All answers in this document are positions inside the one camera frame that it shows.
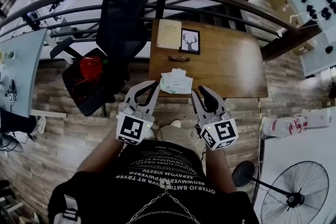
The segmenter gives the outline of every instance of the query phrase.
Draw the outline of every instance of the white paper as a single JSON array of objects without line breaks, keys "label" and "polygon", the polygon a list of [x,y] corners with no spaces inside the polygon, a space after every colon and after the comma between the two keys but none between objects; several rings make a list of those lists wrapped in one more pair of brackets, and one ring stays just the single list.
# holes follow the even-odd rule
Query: white paper
[{"label": "white paper", "polygon": [[172,72],[161,73],[160,89],[171,94],[191,94],[193,79],[186,71],[173,68]]}]

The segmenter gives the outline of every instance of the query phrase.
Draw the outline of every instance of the notebook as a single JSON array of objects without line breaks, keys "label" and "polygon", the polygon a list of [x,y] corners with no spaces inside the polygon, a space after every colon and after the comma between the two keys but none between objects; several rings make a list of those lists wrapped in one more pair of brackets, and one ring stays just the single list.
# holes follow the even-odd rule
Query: notebook
[{"label": "notebook", "polygon": [[181,46],[182,23],[175,20],[159,21],[156,46],[178,50]]}]

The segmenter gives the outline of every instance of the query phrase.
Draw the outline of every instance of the black office chair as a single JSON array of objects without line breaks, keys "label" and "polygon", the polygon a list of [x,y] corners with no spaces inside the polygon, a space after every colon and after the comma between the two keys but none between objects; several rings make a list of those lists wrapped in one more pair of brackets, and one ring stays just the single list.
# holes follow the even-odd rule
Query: black office chair
[{"label": "black office chair", "polygon": [[85,116],[90,116],[105,103],[115,102],[113,95],[120,92],[125,80],[130,79],[127,67],[148,40],[144,23],[139,21],[147,1],[103,0],[96,43],[105,54],[96,48],[84,56],[97,56],[103,62],[103,70],[97,81],[82,83],[77,87],[78,78],[81,77],[79,62],[83,56],[70,47],[74,42],[72,38],[65,39],[50,52],[51,59],[62,51],[75,58],[73,65],[63,73],[63,81]]}]

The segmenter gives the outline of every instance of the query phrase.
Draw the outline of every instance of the chair backrest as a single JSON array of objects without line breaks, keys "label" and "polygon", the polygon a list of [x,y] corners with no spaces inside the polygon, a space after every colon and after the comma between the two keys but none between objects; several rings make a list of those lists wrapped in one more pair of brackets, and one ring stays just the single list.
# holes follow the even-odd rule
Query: chair backrest
[{"label": "chair backrest", "polygon": [[103,0],[96,43],[116,63],[128,65],[147,42],[139,17],[148,0]]}]

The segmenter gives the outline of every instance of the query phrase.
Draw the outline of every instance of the wooden desk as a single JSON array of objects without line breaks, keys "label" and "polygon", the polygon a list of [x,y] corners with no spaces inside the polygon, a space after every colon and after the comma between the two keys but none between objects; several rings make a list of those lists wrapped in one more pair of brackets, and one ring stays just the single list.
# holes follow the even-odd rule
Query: wooden desk
[{"label": "wooden desk", "polygon": [[[156,46],[159,21],[153,22],[149,80],[160,81],[161,73],[172,68],[187,71],[193,78],[193,89],[206,86],[227,98],[268,97],[266,76],[257,39],[249,34],[212,25],[182,21],[182,27],[201,33],[201,54],[186,54]],[[188,56],[190,62],[168,61],[168,56]],[[169,94],[161,97],[189,97]]]}]

